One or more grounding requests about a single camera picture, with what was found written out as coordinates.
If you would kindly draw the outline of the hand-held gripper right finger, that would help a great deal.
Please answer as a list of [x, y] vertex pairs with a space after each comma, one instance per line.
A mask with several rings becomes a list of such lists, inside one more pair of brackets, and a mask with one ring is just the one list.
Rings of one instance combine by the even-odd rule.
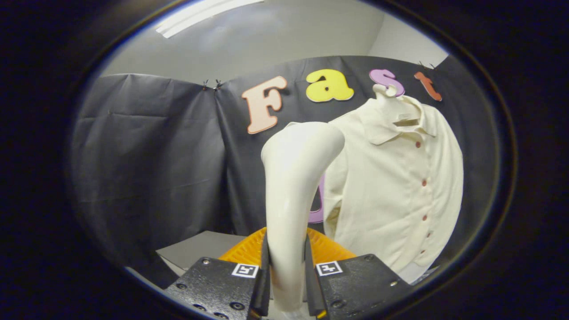
[[357, 256], [307, 229], [305, 293], [317, 320], [378, 320], [411, 293], [411, 285], [374, 254]]

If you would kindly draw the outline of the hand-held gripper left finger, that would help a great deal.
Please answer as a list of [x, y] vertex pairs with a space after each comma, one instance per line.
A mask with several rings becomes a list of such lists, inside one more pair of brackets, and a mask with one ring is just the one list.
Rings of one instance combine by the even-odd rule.
[[219, 258], [200, 257], [165, 289], [177, 304], [206, 320], [260, 320], [270, 300], [266, 228]]

